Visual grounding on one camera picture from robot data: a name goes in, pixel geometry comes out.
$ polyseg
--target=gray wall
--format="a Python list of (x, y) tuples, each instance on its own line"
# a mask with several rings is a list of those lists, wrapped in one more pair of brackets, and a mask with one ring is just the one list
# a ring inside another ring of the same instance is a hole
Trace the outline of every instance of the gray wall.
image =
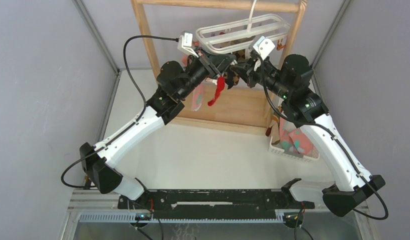
[(0, 240), (57, 238), (113, 79), (72, 1), (0, 0)]
[[(298, 0), (272, 0), (294, 2)], [(123, 45), (131, 36), (139, 35), (139, 27), (130, 0), (84, 0), (94, 22), (120, 68), (124, 67)], [(293, 53), (302, 54), (310, 61), (317, 53), (342, 0), (310, 0), (299, 29)], [(145, 5), (150, 31), (153, 35), (177, 38), (182, 31), (194, 32), (201, 27), (247, 19), (249, 11), (182, 6)], [(254, 12), (259, 16), (265, 12)], [(294, 14), (278, 14), (292, 23)], [(172, 41), (154, 40), (160, 64), (178, 60), (183, 53)], [(279, 63), (281, 51), (273, 51), (271, 59)], [(127, 47), (127, 61), (131, 68), (150, 68), (143, 41), (134, 40)]]
[(410, 0), (353, 1), (316, 73), (342, 136), (386, 180), (381, 239), (410, 239)]

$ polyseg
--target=glass panel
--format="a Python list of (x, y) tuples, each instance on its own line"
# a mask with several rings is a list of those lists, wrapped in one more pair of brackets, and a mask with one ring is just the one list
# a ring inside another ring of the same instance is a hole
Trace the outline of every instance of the glass panel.
[[(306, 212), (303, 226), (314, 239), (361, 240), (353, 213), (337, 217), (331, 212)], [(160, 226), (150, 223), (142, 228), (154, 240), (161, 239)], [(294, 239), (294, 230), (282, 223), (163, 223), (164, 239), (180, 240), (274, 240)], [(75, 240), (133, 240), (146, 239), (129, 223), (80, 222)], [(297, 230), (297, 239), (310, 239)]]

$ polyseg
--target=red wire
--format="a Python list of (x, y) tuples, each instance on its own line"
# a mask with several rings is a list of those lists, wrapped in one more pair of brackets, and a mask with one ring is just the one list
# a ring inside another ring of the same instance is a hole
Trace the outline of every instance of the red wire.
[(154, 211), (154, 200), (149, 199), (149, 202), (150, 202), (150, 211), (153, 212)]
[(303, 206), (303, 211), (302, 211), (302, 214), (304, 214), (304, 213), (305, 213), (305, 205), (304, 205), (304, 202), (303, 202), (303, 201), (301, 201), (300, 203), (301, 203), (301, 204), (302, 204), (302, 206)]

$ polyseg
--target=white cable tray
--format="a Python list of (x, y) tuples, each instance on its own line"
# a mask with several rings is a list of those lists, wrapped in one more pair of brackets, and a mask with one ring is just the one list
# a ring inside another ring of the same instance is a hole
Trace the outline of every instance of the white cable tray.
[[(283, 223), (284, 213), (281, 211), (275, 211), (275, 218), (269, 219), (160, 219), (161, 223), (254, 223), (254, 224), (267, 224), (267, 223)], [(79, 221), (81, 223), (135, 223), (136, 212), (84, 212), (80, 215)], [(141, 220), (139, 223), (158, 223), (156, 218), (151, 220)]]

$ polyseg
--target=metal pole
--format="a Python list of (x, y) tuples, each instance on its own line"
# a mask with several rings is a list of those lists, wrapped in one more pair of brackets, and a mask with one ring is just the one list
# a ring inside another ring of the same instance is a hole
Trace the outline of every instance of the metal pole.
[(110, 66), (112, 67), (113, 71), (115, 74), (119, 74), (119, 68), (113, 59), (110, 50), (108, 49), (107, 45), (105, 44), (104, 39), (102, 38), (101, 33), (99, 32), (98, 28), (96, 27), (95, 22), (92, 19), (92, 16), (89, 14), (89, 11), (86, 8), (86, 5), (84, 4), (83, 0), (72, 0), (74, 3), (75, 7), (77, 8), (78, 12), (80, 13), (80, 16), (83, 18), (87, 28), (91, 32), (91, 34), (94, 37), (94, 40), (96, 41), (97, 45), (105, 55), (106, 59), (108, 60)]
[(341, 22), (342, 18), (344, 17), (344, 14), (346, 10), (348, 9), (350, 3), (352, 0), (343, 0), (342, 5), (339, 8), (339, 11), (337, 11), (336, 17), (334, 18), (333, 22), (330, 25), (330, 28), (328, 29), (323, 42), (321, 43), (320, 47), (318, 48), (317, 54), (315, 55), (314, 59), (311, 62), (311, 67), (313, 69), (316, 68), (317, 64), (319, 63), (326, 47), (327, 44), (329, 43), (330, 39), (332, 39), (332, 36), (336, 29), (339, 26), (339, 23)]

